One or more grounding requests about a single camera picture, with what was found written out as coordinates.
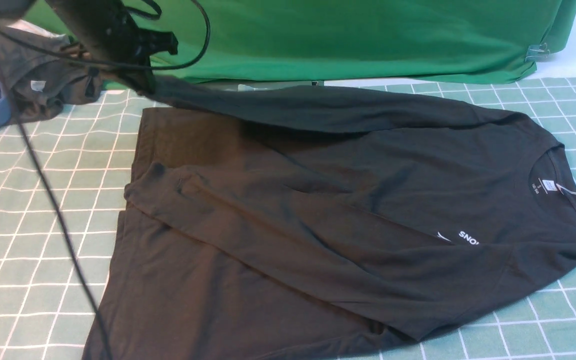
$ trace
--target clothing label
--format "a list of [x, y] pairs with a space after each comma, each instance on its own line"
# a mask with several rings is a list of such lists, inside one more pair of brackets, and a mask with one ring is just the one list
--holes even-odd
[[543, 187], [549, 191], [549, 192], [556, 192], [558, 191], [557, 189], [557, 185], [555, 185], [555, 182], [553, 180], [542, 180], [541, 181], [543, 183]]
[[45, 81], [35, 81], [35, 80], [30, 81], [30, 89], [32, 89], [32, 91], [43, 92], [45, 87], [46, 87]]

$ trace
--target green backdrop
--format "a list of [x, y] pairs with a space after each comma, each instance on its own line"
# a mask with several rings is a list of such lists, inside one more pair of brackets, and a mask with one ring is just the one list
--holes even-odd
[[[534, 72], [530, 45], [565, 47], [576, 0], [199, 0], [212, 23], [204, 59], [173, 71], [206, 80], [339, 80], [406, 76], [444, 82], [503, 84]], [[126, 5], [149, 10], [140, 0]], [[180, 64], [201, 48], [204, 24], [189, 0], [158, 0], [158, 22], [173, 31]], [[66, 27], [42, 0], [26, 20], [51, 30]]]

